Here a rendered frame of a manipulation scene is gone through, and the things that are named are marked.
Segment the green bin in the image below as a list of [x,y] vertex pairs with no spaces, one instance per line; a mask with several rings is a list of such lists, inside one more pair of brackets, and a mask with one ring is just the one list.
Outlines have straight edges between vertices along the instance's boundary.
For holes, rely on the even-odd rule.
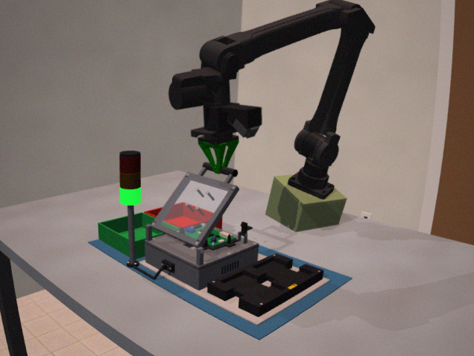
[[[134,214],[136,259],[145,257],[145,225],[152,224],[154,219],[155,217],[144,212]],[[164,233],[152,228],[152,238],[160,235]],[[98,223],[98,238],[129,257],[127,216]]]

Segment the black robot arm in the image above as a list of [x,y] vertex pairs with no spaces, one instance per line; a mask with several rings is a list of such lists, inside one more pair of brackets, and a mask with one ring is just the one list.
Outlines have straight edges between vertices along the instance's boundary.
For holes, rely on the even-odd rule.
[[305,165],[288,179],[288,185],[325,200],[335,187],[328,182],[327,171],[338,156],[338,116],[362,46],[375,27],[359,4],[328,0],[266,25],[211,39],[200,49],[200,69],[173,76],[168,90],[170,103],[174,109],[223,103],[222,107],[206,107],[206,130],[219,133],[235,128],[243,138],[254,137],[262,125],[262,108],[237,103],[224,106],[230,102],[230,80],[236,79],[244,65],[264,54],[340,28],[317,110],[294,141],[295,150],[306,157]]

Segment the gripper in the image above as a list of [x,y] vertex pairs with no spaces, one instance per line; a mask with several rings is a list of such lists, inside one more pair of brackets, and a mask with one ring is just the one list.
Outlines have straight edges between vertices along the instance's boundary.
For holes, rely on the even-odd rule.
[[[220,174],[221,166],[228,166],[229,161],[239,143],[238,136],[233,135],[233,133],[237,133],[237,130],[235,128],[231,130],[225,130],[219,133],[206,130],[206,107],[222,106],[222,103],[203,105],[204,127],[191,130],[191,137],[196,138],[202,135],[201,137],[198,137],[198,144],[200,145],[202,151],[205,153],[210,165],[212,166],[214,173],[216,174]],[[223,163],[226,146],[228,146],[228,149]],[[213,159],[210,148],[213,148],[213,150],[215,151],[215,155],[217,158],[216,164]]]

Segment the red bin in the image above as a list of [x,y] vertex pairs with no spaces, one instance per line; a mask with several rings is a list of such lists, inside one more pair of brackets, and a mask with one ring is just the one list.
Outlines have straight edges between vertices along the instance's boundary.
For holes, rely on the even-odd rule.
[[[158,208],[158,209],[152,209],[152,210],[149,210],[149,211],[146,211],[144,212],[145,214],[148,214],[152,217],[156,217],[159,212],[161,211],[162,208]],[[215,226],[216,228],[219,228],[219,229],[222,229],[222,217],[221,219],[218,221],[217,225]]]

